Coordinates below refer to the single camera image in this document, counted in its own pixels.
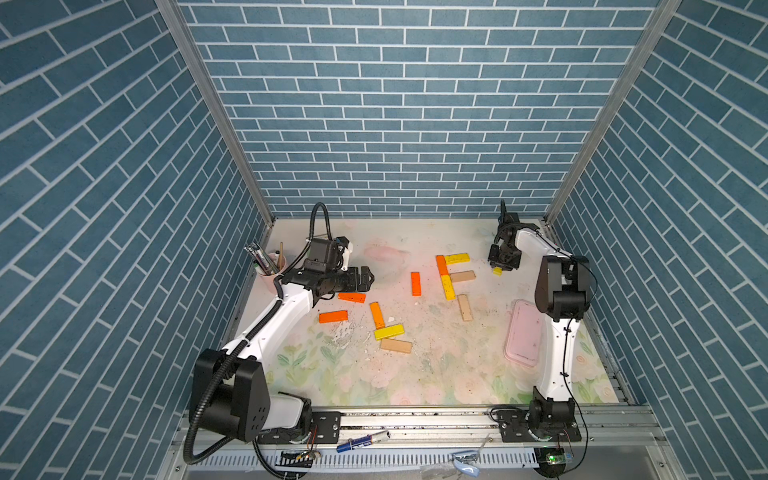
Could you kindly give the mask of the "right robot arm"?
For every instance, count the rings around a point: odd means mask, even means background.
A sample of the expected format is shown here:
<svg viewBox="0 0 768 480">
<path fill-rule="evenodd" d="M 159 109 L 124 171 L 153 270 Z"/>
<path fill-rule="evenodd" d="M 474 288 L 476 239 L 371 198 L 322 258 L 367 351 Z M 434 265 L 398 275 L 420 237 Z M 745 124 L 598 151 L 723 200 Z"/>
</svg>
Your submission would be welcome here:
<svg viewBox="0 0 768 480">
<path fill-rule="evenodd" d="M 518 301 L 513 307 L 505 346 L 507 358 L 522 363 L 544 356 L 522 418 L 527 435 L 535 441 L 560 434 L 579 438 L 572 368 L 577 333 L 592 300 L 589 260 L 556 246 L 537 225 L 521 221 L 501 201 L 488 262 L 501 272 L 524 263 L 538 266 L 534 301 Z"/>
</svg>

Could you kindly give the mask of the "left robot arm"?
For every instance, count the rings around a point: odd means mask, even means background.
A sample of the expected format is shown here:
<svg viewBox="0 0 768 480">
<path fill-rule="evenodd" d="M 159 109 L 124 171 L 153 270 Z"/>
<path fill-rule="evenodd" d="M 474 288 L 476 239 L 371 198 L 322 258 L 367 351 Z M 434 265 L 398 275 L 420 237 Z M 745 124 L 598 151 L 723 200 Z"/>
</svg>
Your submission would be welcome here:
<svg viewBox="0 0 768 480">
<path fill-rule="evenodd" d="M 370 290 L 375 277 L 367 266 L 350 266 L 352 251 L 344 236 L 310 231 L 302 251 L 274 277 L 276 295 L 259 317 L 221 349 L 200 353 L 182 449 L 186 464 L 200 463 L 235 440 L 256 444 L 269 433 L 290 443 L 309 437 L 310 399 L 270 393 L 266 370 L 297 322 L 320 301 Z"/>
</svg>

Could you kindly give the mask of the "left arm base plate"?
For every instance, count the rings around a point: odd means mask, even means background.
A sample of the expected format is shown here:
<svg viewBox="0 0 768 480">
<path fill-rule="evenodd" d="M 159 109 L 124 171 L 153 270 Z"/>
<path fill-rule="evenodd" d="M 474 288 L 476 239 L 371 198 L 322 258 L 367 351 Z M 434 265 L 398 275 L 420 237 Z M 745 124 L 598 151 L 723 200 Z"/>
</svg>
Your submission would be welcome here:
<svg viewBox="0 0 768 480">
<path fill-rule="evenodd" d="M 260 434 L 261 445 L 299 445 L 312 441 L 314 444 L 338 443 L 341 427 L 339 411 L 317 411 L 303 415 L 292 428 L 276 428 Z"/>
</svg>

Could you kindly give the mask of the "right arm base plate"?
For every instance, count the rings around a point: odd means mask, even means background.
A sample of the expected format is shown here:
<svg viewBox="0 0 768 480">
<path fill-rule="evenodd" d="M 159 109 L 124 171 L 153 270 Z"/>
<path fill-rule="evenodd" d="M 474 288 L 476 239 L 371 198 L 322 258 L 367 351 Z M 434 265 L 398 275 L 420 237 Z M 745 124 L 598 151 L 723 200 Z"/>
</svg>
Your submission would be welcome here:
<svg viewBox="0 0 768 480">
<path fill-rule="evenodd" d="M 582 434 L 571 414 L 530 413 L 529 410 L 500 406 L 488 411 L 498 426 L 503 443 L 579 442 Z"/>
</svg>

